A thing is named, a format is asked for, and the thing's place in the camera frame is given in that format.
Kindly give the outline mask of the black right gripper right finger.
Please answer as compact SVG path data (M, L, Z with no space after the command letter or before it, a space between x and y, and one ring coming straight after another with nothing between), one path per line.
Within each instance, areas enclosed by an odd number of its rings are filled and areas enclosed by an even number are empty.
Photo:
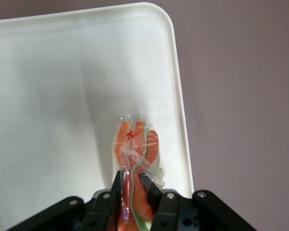
M177 231L179 228L180 196L176 192L162 192L145 174L139 174L154 219L151 231Z

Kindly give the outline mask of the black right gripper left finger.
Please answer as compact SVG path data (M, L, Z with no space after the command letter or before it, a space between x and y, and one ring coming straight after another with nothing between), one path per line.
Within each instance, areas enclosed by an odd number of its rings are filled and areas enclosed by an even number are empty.
M82 231L116 231L121 212L123 173L116 173L112 187L92 198L93 204L84 216L80 226Z

